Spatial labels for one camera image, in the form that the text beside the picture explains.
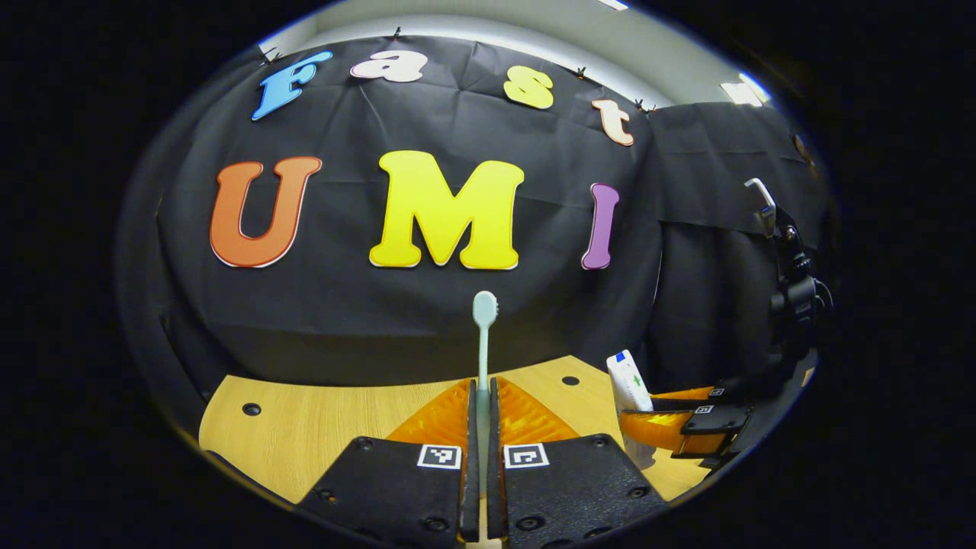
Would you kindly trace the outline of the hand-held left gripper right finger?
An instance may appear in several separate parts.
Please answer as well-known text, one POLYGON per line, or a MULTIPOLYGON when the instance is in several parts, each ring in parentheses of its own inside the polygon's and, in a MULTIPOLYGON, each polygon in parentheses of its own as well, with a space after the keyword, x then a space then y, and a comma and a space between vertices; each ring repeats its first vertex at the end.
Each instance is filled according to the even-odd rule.
POLYGON ((610 435, 503 444, 508 380, 491 381, 486 513, 505 548, 582 548, 651 518, 668 501, 610 435))

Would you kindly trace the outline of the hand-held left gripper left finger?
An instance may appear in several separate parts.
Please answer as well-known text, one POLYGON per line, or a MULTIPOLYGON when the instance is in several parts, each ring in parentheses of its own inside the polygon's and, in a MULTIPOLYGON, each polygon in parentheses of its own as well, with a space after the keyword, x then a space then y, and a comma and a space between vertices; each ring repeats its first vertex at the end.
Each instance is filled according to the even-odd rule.
POLYGON ((380 548, 459 548, 477 540, 477 386, 461 380, 386 438, 359 435, 297 504, 380 548))

